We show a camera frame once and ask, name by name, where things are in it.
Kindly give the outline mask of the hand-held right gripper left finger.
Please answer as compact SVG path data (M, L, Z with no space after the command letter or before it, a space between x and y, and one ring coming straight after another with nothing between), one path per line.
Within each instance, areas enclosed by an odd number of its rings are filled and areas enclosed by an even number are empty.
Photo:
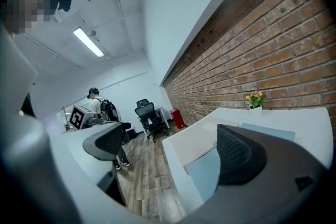
M83 149L100 161L115 161L122 145L122 124L113 123L106 129L86 138Z

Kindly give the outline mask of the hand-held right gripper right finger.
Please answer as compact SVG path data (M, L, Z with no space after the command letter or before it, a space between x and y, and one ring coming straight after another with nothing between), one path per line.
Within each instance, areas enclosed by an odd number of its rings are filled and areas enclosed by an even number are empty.
M254 179L267 164L267 153L256 141L223 124L217 125L220 159L219 185L243 185Z

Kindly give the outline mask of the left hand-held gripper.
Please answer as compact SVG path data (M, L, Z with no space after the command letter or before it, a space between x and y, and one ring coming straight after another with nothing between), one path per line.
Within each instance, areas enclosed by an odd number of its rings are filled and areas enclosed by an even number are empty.
M70 125L77 130L87 129L103 123L103 119L97 113L84 106L74 105L70 115Z

